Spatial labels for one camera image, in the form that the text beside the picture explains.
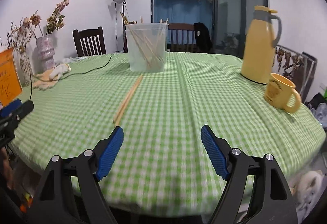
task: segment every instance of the yellow mug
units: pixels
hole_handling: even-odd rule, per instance
[[[291,95],[295,96],[293,107],[287,106]],[[270,80],[264,93],[264,99],[278,109],[284,109],[289,113],[296,112],[301,106],[301,96],[295,90],[295,84],[280,74],[271,73]]]

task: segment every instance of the thermos lid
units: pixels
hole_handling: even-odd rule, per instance
[[[270,12],[270,13],[278,13],[277,10],[272,10],[265,6],[255,6],[254,9],[260,10],[260,11],[266,11],[266,12]]]

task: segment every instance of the chopstick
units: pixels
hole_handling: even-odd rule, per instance
[[[123,18],[123,20],[124,20],[124,22],[125,22],[125,25],[129,25],[130,23],[129,23],[127,17],[124,16],[121,12],[120,12],[120,14],[121,14],[121,16],[122,16],[122,18]],[[139,37],[139,36],[138,36],[137,34],[135,34],[133,31],[131,31],[131,34],[132,34],[132,36],[133,36],[133,38],[134,38],[134,41],[135,41],[135,43],[136,43],[136,45],[137,45],[137,47],[138,47],[140,53],[142,54],[143,58],[146,60],[146,62],[147,62],[147,66],[150,66],[149,58],[148,58],[148,57],[146,56],[146,54],[144,53],[144,51],[143,51],[143,49],[142,49],[140,43],[136,40],[136,37]]]
[[[131,87],[131,89],[130,89],[130,90],[128,91],[128,93],[126,94],[126,97],[125,97],[124,100],[121,102],[121,104],[120,104],[120,106],[119,106],[119,108],[118,108],[118,110],[117,110],[115,116],[113,117],[113,122],[115,122],[115,121],[117,120],[118,115],[120,114],[122,108],[124,107],[124,105],[125,105],[127,99],[130,97],[130,94],[131,94],[133,88],[136,86],[137,81],[138,81],[141,77],[143,77],[142,74],[137,78],[137,80],[135,81],[135,83],[133,84],[133,86]]]
[[[143,79],[143,74],[141,74],[138,79],[136,80],[135,84],[132,86],[132,88],[129,90],[129,92],[127,93],[125,99],[123,100],[123,102],[121,103],[121,105],[119,106],[116,115],[114,116],[113,121],[115,122],[115,127],[119,126],[120,120],[124,115],[124,112],[127,108],[128,102],[130,102],[130,99],[132,98],[135,90],[137,89],[137,87],[139,86],[140,82]]]
[[[157,50],[158,50],[158,44],[159,44],[159,41],[161,40],[161,38],[162,38],[162,36],[164,35],[164,33],[163,33],[163,30],[162,31],[160,31],[159,32],[159,35],[158,35],[158,37],[157,37],[157,42],[156,42],[156,44],[154,45],[154,48],[155,48],[155,52],[157,53]]]

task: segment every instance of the black jacket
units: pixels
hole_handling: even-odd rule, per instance
[[[194,23],[195,40],[202,53],[210,53],[212,42],[208,28],[203,23]]]

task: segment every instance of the pink glittery vase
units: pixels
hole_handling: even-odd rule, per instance
[[[56,66],[53,56],[55,50],[53,47],[53,35],[46,35],[36,39],[36,47],[38,49],[39,60],[43,71],[49,70]]]

